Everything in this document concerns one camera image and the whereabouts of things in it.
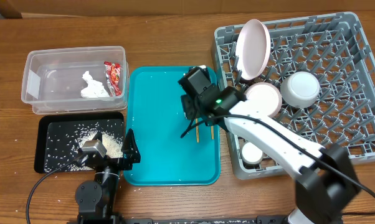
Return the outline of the grey bowl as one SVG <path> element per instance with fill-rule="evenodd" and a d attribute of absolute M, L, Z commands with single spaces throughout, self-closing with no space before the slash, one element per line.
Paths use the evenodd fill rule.
<path fill-rule="evenodd" d="M 311 73 L 296 72 L 284 79 L 280 92 L 284 101 L 290 106 L 307 108 L 317 100 L 320 83 Z"/>

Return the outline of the large white plate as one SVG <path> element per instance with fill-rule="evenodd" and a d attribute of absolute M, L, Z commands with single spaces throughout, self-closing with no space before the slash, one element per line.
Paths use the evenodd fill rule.
<path fill-rule="evenodd" d="M 244 24 L 235 49 L 241 78 L 252 80 L 262 74 L 269 60 L 270 46 L 270 34 L 262 22 L 252 19 Z"/>

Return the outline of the small white cup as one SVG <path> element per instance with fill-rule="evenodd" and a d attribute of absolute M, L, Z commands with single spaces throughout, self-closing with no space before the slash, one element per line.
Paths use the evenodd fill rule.
<path fill-rule="evenodd" d="M 254 166 L 262 162 L 263 152 L 251 142 L 246 142 L 242 146 L 241 156 L 245 164 Z"/>

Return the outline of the red foil snack wrapper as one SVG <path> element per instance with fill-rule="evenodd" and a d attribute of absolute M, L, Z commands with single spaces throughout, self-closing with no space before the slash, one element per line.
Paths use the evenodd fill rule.
<path fill-rule="evenodd" d="M 121 65 L 119 63 L 111 63 L 104 61 L 105 75 L 107 78 L 107 86 L 112 96 L 120 96 L 122 91 L 119 87 Z"/>

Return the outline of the white napkin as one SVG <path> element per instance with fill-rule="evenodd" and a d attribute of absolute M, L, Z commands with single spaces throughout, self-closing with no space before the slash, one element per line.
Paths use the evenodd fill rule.
<path fill-rule="evenodd" d="M 87 87 L 80 91 L 82 98 L 102 98 L 110 96 L 103 83 L 94 80 L 89 71 L 86 71 L 82 75 L 82 79 L 87 83 Z"/>

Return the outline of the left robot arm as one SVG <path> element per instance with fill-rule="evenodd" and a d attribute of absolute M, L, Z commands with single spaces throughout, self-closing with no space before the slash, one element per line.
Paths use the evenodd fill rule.
<path fill-rule="evenodd" d="M 78 204 L 77 223 L 125 223 L 119 213 L 113 211 L 120 174 L 132 170 L 141 155 L 132 129 L 129 129 L 121 147 L 122 156 L 111 158 L 102 143 L 102 133 L 86 141 L 78 150 L 81 158 L 77 163 L 95 170 L 93 180 L 83 182 L 75 192 Z"/>

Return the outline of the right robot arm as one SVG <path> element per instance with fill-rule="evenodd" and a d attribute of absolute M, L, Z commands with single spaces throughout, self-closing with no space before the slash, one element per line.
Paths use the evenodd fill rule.
<path fill-rule="evenodd" d="M 295 134 L 239 90 L 220 90 L 205 67 L 191 67 L 178 83 L 204 124 L 216 124 L 254 144 L 294 179 L 297 207 L 284 223 L 333 223 L 360 192 L 348 152 L 340 145 L 325 148 Z"/>

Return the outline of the white rice pile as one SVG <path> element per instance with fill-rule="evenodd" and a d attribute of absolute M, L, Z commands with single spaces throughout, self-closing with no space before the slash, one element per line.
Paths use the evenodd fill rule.
<path fill-rule="evenodd" d="M 50 123 L 44 146 L 44 172 L 50 172 L 78 157 L 78 150 L 97 132 L 102 133 L 102 143 L 110 158 L 121 157 L 123 145 L 123 121 L 121 119 L 97 119 Z"/>

